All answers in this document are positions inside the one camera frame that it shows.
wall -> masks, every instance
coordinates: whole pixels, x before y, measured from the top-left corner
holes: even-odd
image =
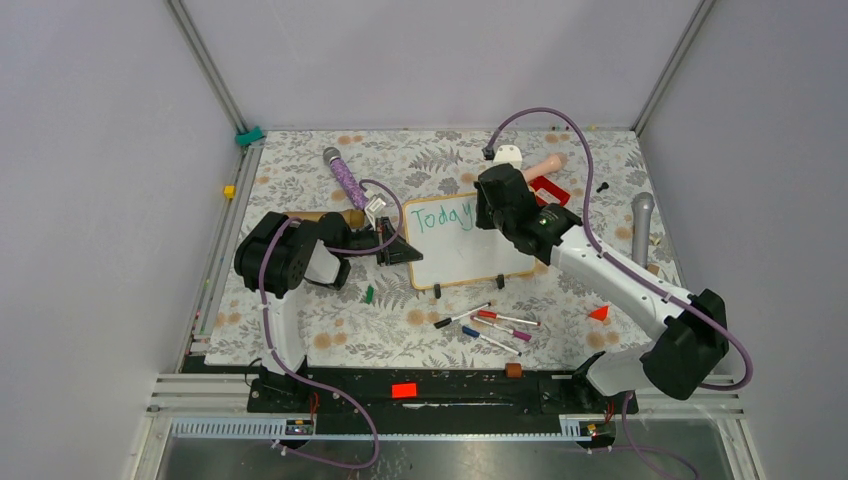
[[[185,3],[248,123],[331,129],[629,127],[698,0]]]
[[[689,286],[754,357],[769,479],[848,470],[846,24],[837,0],[718,2],[642,138]]]
[[[118,478],[232,135],[162,2],[2,2],[0,477]]]

teal object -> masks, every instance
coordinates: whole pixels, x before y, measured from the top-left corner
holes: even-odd
[[[250,145],[251,143],[259,140],[260,138],[262,138],[264,136],[265,136],[265,134],[262,133],[261,128],[253,127],[253,130],[251,130],[247,133],[242,133],[241,135],[236,135],[236,143],[238,144],[239,147],[246,147],[246,146]]]

gray floor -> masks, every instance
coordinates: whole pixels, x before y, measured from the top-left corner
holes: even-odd
[[[731,479],[718,431],[704,421],[630,423],[634,440],[663,447],[683,456],[701,478]],[[626,444],[619,428],[616,444]],[[554,442],[381,442],[378,462],[367,470],[347,471],[293,457],[281,458],[269,442],[174,438],[169,443],[159,480],[487,480],[532,479],[655,479],[632,452],[569,453],[575,444]],[[304,451],[349,462],[369,458],[369,442],[312,442]],[[667,457],[649,455],[669,473],[692,478]]]

red triangle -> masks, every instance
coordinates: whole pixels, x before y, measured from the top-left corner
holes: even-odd
[[[589,316],[594,318],[595,320],[604,321],[607,319],[607,314],[609,313],[609,305],[605,305],[594,312],[590,313]]]

floral tablecloth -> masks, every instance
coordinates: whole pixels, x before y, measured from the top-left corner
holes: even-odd
[[[325,147],[339,148],[358,178],[387,184],[401,201],[473,192],[472,183],[490,164],[480,149],[484,131],[302,131],[269,132],[250,192],[239,242],[268,211],[319,211],[351,208],[322,160]],[[629,255],[634,195],[651,191],[648,174],[632,132],[587,132],[595,158],[595,181],[610,188],[592,195],[592,227],[619,251]],[[524,155],[524,167],[554,152],[568,155],[565,167],[549,178],[571,194],[566,205],[575,213],[586,182],[586,159],[576,135],[558,131],[508,131],[498,144],[514,144]],[[391,212],[393,205],[387,207]],[[679,283],[673,250],[657,211],[651,234],[659,240],[649,249],[658,275]],[[338,292],[304,284],[299,327],[310,365],[348,367],[503,368],[519,360],[453,325],[432,324],[487,300],[504,315],[538,319],[541,327],[524,328],[533,338],[525,343],[500,331],[475,324],[483,333],[523,352],[525,368],[576,367],[592,353],[617,350],[648,341],[618,308],[600,322],[587,314],[607,303],[568,272],[537,262],[531,275],[495,282],[447,287],[439,300],[409,282],[408,265],[378,267],[374,257],[351,259],[346,285]],[[368,286],[374,300],[363,302]],[[206,363],[243,365],[263,350],[259,296],[244,288],[230,266],[221,307],[209,340]]]

